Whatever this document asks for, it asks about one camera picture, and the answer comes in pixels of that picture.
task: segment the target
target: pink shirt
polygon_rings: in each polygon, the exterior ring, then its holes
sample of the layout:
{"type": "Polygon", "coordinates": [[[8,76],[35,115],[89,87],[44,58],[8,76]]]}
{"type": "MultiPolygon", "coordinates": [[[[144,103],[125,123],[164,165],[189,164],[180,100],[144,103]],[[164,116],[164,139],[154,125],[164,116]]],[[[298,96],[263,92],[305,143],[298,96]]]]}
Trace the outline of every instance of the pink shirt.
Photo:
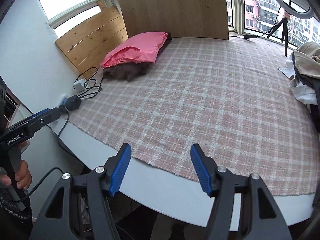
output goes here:
{"type": "Polygon", "coordinates": [[[124,43],[110,51],[101,67],[111,67],[123,63],[156,62],[159,49],[168,37],[167,33],[141,33],[127,39],[124,43]]]}

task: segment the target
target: silver bolt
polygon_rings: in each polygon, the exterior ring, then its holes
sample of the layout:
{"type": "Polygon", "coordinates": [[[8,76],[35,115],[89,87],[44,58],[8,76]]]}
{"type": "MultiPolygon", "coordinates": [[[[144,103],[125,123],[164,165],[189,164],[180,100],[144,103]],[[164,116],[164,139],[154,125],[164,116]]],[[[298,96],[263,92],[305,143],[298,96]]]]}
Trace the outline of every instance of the silver bolt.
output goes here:
{"type": "Polygon", "coordinates": [[[104,167],[99,166],[96,168],[96,173],[103,173],[104,172],[104,167]]]}
{"type": "Polygon", "coordinates": [[[223,172],[226,172],[226,171],[227,171],[227,168],[224,167],[224,166],[219,166],[219,167],[218,167],[218,171],[223,173],[223,172]]]}
{"type": "Polygon", "coordinates": [[[258,173],[252,173],[252,174],[251,174],[251,178],[253,178],[253,179],[259,179],[260,176],[259,176],[258,173]]]}
{"type": "Polygon", "coordinates": [[[69,179],[70,176],[71,176],[70,173],[65,173],[65,174],[62,175],[62,178],[63,179],[69,179]]]}

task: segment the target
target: hand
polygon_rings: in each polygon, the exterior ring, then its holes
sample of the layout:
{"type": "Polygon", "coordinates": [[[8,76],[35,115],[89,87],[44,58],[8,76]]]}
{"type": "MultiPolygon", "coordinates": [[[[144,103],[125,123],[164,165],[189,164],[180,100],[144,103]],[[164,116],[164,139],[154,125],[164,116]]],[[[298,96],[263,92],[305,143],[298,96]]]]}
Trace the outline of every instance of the hand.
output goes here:
{"type": "MultiPolygon", "coordinates": [[[[25,160],[21,160],[20,169],[17,171],[16,176],[14,177],[17,181],[17,188],[28,189],[32,182],[32,177],[30,171],[28,170],[28,163],[25,160]]],[[[11,179],[7,175],[0,175],[0,181],[3,185],[10,186],[11,179]]]]}

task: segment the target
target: person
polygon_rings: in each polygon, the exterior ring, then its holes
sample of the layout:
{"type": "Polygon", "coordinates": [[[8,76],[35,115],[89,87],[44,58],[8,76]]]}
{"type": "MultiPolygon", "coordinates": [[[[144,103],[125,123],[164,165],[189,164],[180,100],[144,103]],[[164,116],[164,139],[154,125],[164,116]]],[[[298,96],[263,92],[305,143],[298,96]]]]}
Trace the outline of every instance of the person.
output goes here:
{"type": "MultiPolygon", "coordinates": [[[[21,152],[26,149],[28,143],[26,141],[19,145],[21,152]]],[[[28,189],[32,183],[32,176],[25,160],[21,160],[15,180],[14,183],[17,183],[19,189],[28,189]]],[[[8,187],[11,184],[11,179],[4,173],[0,163],[0,236],[1,239],[29,239],[32,230],[32,210],[29,206],[20,211],[9,193],[8,187]]]]}

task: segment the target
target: pink plaid fabric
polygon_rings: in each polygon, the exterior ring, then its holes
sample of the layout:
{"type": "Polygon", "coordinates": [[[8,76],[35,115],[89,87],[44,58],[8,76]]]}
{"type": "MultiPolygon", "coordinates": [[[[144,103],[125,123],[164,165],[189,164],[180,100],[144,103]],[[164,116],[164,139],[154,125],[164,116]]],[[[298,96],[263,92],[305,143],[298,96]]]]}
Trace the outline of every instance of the pink plaid fabric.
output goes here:
{"type": "Polygon", "coordinates": [[[197,180],[190,147],[199,143],[233,173],[259,173],[273,195],[315,192],[319,138],[277,70],[283,54],[263,39],[175,38],[146,76],[104,80],[70,122],[115,149],[128,142],[133,157],[187,179],[197,180]]]}

